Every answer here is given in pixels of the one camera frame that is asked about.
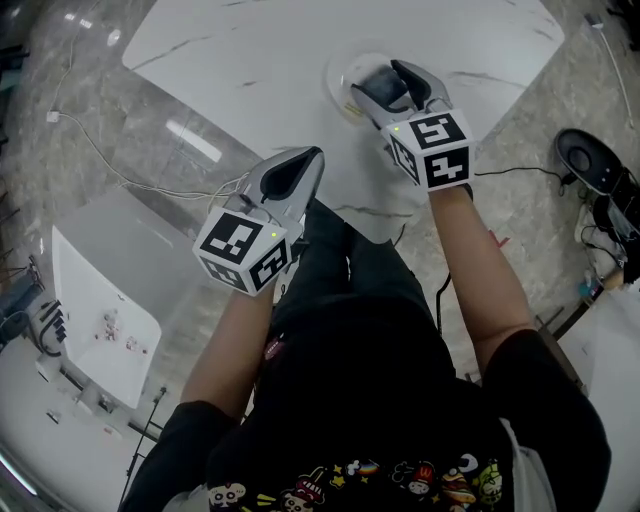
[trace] white table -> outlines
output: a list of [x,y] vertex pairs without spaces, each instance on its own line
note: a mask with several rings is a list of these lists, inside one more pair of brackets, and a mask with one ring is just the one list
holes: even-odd
[[67,357],[135,409],[161,336],[202,281],[191,241],[122,188],[52,231]]
[[322,148],[318,197],[384,242],[426,198],[332,99],[353,56],[436,74],[482,140],[563,40],[538,0],[158,0],[123,62],[262,157]]

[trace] marble floor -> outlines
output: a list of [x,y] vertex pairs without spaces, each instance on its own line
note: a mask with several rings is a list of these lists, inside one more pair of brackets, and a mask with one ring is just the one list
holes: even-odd
[[[562,173],[552,141],[566,127],[593,133],[628,167],[637,169],[637,133],[628,122],[613,65],[584,14],[599,13],[605,19],[604,30],[629,86],[640,78],[640,57],[627,50],[624,30],[605,14],[602,2],[543,1],[562,25],[566,41],[482,143],[477,172],[541,166]],[[31,30],[31,57],[12,95],[5,122],[10,142],[0,159],[0,175],[10,191],[8,206],[21,212],[3,226],[2,239],[15,249],[14,262],[35,256],[48,293],[53,291],[52,224],[122,182],[75,123],[65,118],[47,122],[52,105],[80,120],[113,168],[146,184],[214,191],[259,160],[197,113],[124,68],[124,49],[152,4],[153,0],[51,1],[39,10]],[[73,66],[56,97],[74,38]],[[640,92],[634,87],[629,92],[638,122]],[[207,159],[168,130],[168,121],[210,142],[222,158],[215,163]],[[560,306],[573,307],[588,268],[582,247],[573,240],[581,205],[578,187],[559,197],[555,178],[523,171],[478,178],[474,191],[488,228],[498,240],[508,239],[503,251],[522,280],[532,310],[549,317]],[[131,192],[188,236],[197,233],[206,215],[206,200],[174,201],[155,192]],[[447,268],[428,206],[410,221],[398,250],[434,308],[435,292]],[[141,406],[134,412],[140,422],[161,386],[168,393],[156,421],[163,423],[171,413],[227,297],[226,291],[200,288],[190,317],[156,353]],[[475,373],[473,350],[452,287],[443,296],[442,318],[459,374]]]

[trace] black pants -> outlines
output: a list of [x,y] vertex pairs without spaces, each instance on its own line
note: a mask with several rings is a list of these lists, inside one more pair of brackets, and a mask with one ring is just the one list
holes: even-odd
[[273,325],[354,296],[410,300],[433,321],[420,283],[390,241],[371,243],[319,201],[307,211],[305,239],[309,247],[275,308]]

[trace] marble tabletop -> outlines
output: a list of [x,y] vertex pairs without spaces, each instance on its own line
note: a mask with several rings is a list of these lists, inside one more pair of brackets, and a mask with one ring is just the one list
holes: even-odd
[[481,141],[563,40],[538,0],[158,0],[123,62],[263,158],[322,148],[318,198],[382,243],[427,198],[335,102],[349,61],[423,66]]

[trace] cable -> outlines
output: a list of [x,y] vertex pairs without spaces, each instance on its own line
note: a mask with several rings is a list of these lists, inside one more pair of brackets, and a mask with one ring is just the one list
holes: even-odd
[[[204,199],[204,198],[210,198],[211,200],[209,201],[209,206],[207,207],[207,213],[211,210],[211,205],[213,204],[213,201],[218,198],[218,197],[229,197],[231,194],[237,192],[240,189],[240,186],[242,185],[242,181],[248,176],[249,173],[245,173],[242,176],[240,176],[239,178],[235,178],[233,180],[227,181],[226,183],[222,184],[218,190],[216,192],[214,192],[213,194],[210,192],[200,192],[200,191],[194,191],[194,192],[178,192],[175,190],[169,190],[166,188],[161,188],[161,187],[153,187],[151,185],[145,185],[144,183],[138,183],[137,181],[133,181],[129,178],[127,178],[124,174],[122,174],[120,171],[118,171],[117,169],[115,169],[105,158],[105,156],[102,154],[102,151],[100,151],[100,149],[98,148],[98,146],[96,146],[96,144],[93,142],[93,140],[91,139],[90,135],[87,133],[87,130],[85,129],[85,127],[82,125],[82,123],[76,119],[74,116],[67,114],[65,112],[59,112],[60,117],[64,117],[67,119],[71,119],[74,123],[76,123],[78,125],[78,127],[80,128],[80,130],[82,131],[82,133],[84,134],[85,138],[87,139],[87,141],[89,142],[89,144],[91,144],[91,147],[95,150],[95,152],[98,154],[98,156],[100,157],[100,159],[102,160],[102,162],[107,166],[107,168],[109,170],[111,170],[112,172],[114,172],[120,179],[122,179],[125,183],[123,183],[121,186],[125,186],[125,185],[131,185],[137,188],[140,188],[142,190],[151,190],[153,192],[159,192],[160,194],[163,194],[165,196],[174,198],[174,199],[182,199],[185,201],[197,201],[199,199]],[[236,184],[236,187],[233,191],[231,192],[226,192],[226,193],[222,193],[222,190],[224,190],[225,187],[228,187],[229,185],[233,185]]]
[[[91,13],[91,11],[93,11],[98,4],[102,2],[102,0],[96,0],[94,2],[94,4],[89,7],[89,10],[84,14],[84,17],[88,16],[89,13]],[[65,78],[67,78],[67,76],[69,75],[69,73],[71,73],[71,68],[73,68],[73,49],[76,45],[76,41],[78,39],[78,36],[80,35],[80,31],[82,30],[82,25],[80,25],[80,23],[78,23],[78,30],[76,30],[75,35],[73,36],[73,39],[71,40],[71,46],[69,48],[69,67],[67,67],[67,70],[65,71],[64,75],[62,75],[62,78],[60,79],[60,82],[58,82],[58,86],[56,87],[56,92],[53,95],[53,101],[51,102],[51,106],[49,107],[49,110],[47,111],[47,113],[52,112],[53,111],[53,106],[55,105],[56,101],[58,100],[58,94],[60,94],[60,87],[62,87],[62,83],[64,82]]]
[[404,235],[404,228],[405,228],[406,224],[402,225],[402,229],[400,230],[400,236],[398,236],[398,239],[395,241],[395,243],[393,244],[393,246],[395,247],[396,245],[398,245],[400,243],[400,240],[402,240],[402,236]]
[[[91,13],[97,6],[98,4],[101,2],[102,0],[96,0],[93,5],[86,11],[86,13],[84,14],[84,16],[88,16],[89,13]],[[62,78],[60,79],[60,81],[58,82],[58,85],[56,86],[56,90],[53,96],[53,100],[51,101],[51,105],[49,107],[49,110],[47,111],[47,114],[52,113],[53,107],[56,104],[56,101],[58,100],[58,96],[60,94],[60,88],[62,87],[63,82],[65,81],[65,79],[67,78],[67,76],[69,75],[69,73],[71,72],[71,69],[73,68],[73,53],[74,53],[74,48],[75,48],[75,44],[76,41],[78,39],[78,36],[80,35],[80,31],[82,30],[82,25],[78,24],[78,29],[76,30],[75,35],[73,36],[73,39],[71,40],[71,45],[69,48],[69,65],[67,67],[67,70],[65,71],[64,75],[62,75]],[[96,146],[96,144],[93,142],[93,140],[91,139],[91,137],[89,136],[89,134],[87,133],[87,130],[84,128],[84,126],[82,125],[82,123],[76,119],[74,116],[72,116],[71,114],[65,113],[65,112],[61,112],[58,111],[58,115],[60,117],[64,117],[67,119],[71,119],[73,122],[75,122],[79,127],[80,130],[82,130],[82,133],[84,134],[84,136],[87,138],[87,140],[89,141],[89,144],[91,144],[91,146],[93,147],[93,149],[95,150],[95,152],[98,154],[98,156],[100,157],[100,159],[104,162],[104,164],[111,170],[113,171],[115,174],[117,174],[122,180],[125,181],[124,185],[131,185],[134,187],[138,187],[141,188],[143,190],[151,190],[154,192],[159,192],[160,194],[163,194],[165,196],[174,198],[174,199],[182,199],[182,200],[186,200],[186,201],[197,201],[199,199],[203,199],[205,197],[211,198],[210,202],[209,202],[209,206],[207,207],[207,213],[211,210],[211,205],[213,204],[213,201],[218,198],[218,197],[228,197],[232,192],[229,193],[222,193],[222,190],[224,190],[225,187],[232,185],[234,183],[236,183],[236,187],[235,190],[233,192],[237,192],[240,188],[240,184],[241,181],[247,176],[248,173],[242,175],[240,178],[236,178],[234,180],[228,181],[227,183],[224,183],[220,188],[218,188],[218,190],[214,193],[211,194],[210,192],[178,192],[178,191],[174,191],[174,190],[169,190],[169,189],[164,189],[161,187],[152,187],[149,185],[144,185],[143,183],[138,183],[135,182],[133,180],[130,180],[129,178],[127,178],[126,176],[124,176],[121,172],[117,171],[105,158],[105,156],[102,154],[102,151],[100,151],[100,149]]]
[[440,336],[442,336],[442,316],[440,313],[440,297],[445,292],[450,282],[451,282],[451,272],[447,274],[447,280],[444,282],[442,287],[436,292],[436,322],[437,322],[436,325],[438,327],[438,332],[440,333]]
[[129,481],[131,480],[131,475],[133,474],[133,468],[134,468],[134,466],[136,464],[136,460],[138,459],[138,457],[142,457],[142,455],[140,453],[138,453],[138,451],[140,450],[140,446],[142,446],[142,441],[145,438],[147,430],[149,429],[149,424],[151,423],[151,420],[153,419],[153,415],[156,413],[156,409],[158,408],[158,404],[160,403],[160,400],[162,399],[162,397],[165,395],[166,392],[167,392],[167,388],[162,386],[160,388],[160,392],[159,392],[158,396],[153,399],[153,403],[154,403],[153,410],[151,411],[151,414],[149,415],[149,419],[147,420],[147,424],[144,426],[142,434],[140,434],[140,440],[138,441],[138,446],[136,446],[136,451],[133,454],[133,458],[131,459],[131,464],[129,465],[129,469],[127,470],[127,481],[124,484],[124,489],[122,489],[122,496],[120,496],[120,503],[118,504],[118,510],[120,510],[120,507],[122,506],[122,502],[124,501],[124,498],[125,498],[125,496],[127,494],[127,487],[129,487]]
[[616,70],[616,75],[618,77],[618,82],[620,83],[620,89],[622,90],[622,97],[624,98],[624,102],[627,106],[627,115],[629,116],[629,126],[635,129],[635,125],[633,124],[633,113],[631,112],[631,105],[629,103],[629,96],[627,96],[627,88],[624,86],[624,81],[622,80],[622,75],[620,74],[620,68],[618,68],[618,63],[616,62],[615,57],[613,56],[613,51],[611,50],[611,46],[609,46],[609,41],[607,41],[607,37],[604,35],[602,29],[598,30],[600,32],[600,37],[602,37],[602,41],[604,45],[607,47],[607,52],[609,52],[609,57],[611,57],[611,62],[613,62],[613,67]]
[[584,239],[584,231],[586,229],[589,229],[589,228],[593,228],[594,230],[600,229],[600,228],[598,228],[598,226],[585,226],[585,227],[583,227],[582,231],[580,231],[580,241],[583,243],[583,245],[585,247],[589,247],[590,249],[596,249],[596,250],[599,250],[599,251],[606,252],[609,256],[611,256],[611,259],[613,259],[614,263],[616,264],[616,267],[619,267],[620,263],[618,261],[618,258],[616,258],[616,256],[614,256],[614,254],[611,251],[609,251],[609,249],[605,249],[604,247],[600,247],[598,245],[592,244],[591,242],[587,242]]
[[507,174],[511,171],[540,171],[549,176],[555,176],[560,181],[560,188],[558,189],[558,195],[560,197],[564,196],[564,183],[562,183],[562,176],[557,172],[548,171],[547,169],[543,169],[542,167],[511,167],[509,169],[505,169],[504,171],[492,171],[492,172],[481,172],[476,173],[476,176],[496,176],[498,174]]

